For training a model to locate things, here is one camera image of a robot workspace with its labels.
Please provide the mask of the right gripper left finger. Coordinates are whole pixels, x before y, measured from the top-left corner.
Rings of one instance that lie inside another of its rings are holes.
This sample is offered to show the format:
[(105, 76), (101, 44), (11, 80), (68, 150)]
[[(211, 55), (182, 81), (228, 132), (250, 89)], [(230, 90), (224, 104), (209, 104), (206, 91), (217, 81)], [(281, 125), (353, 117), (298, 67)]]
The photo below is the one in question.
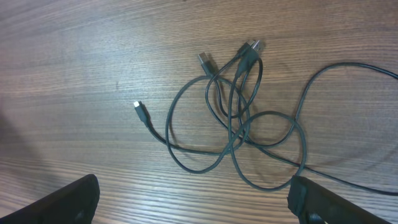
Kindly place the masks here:
[(98, 179), (88, 174), (1, 218), (1, 224), (90, 224), (100, 199)]

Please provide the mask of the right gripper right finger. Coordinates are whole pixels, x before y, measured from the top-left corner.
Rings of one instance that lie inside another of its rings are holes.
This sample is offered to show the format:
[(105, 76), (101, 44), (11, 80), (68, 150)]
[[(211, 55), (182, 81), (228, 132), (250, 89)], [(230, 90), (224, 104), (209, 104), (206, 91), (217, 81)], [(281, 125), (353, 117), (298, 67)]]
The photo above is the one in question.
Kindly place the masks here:
[(306, 177), (292, 177), (287, 201), (300, 224), (389, 224)]

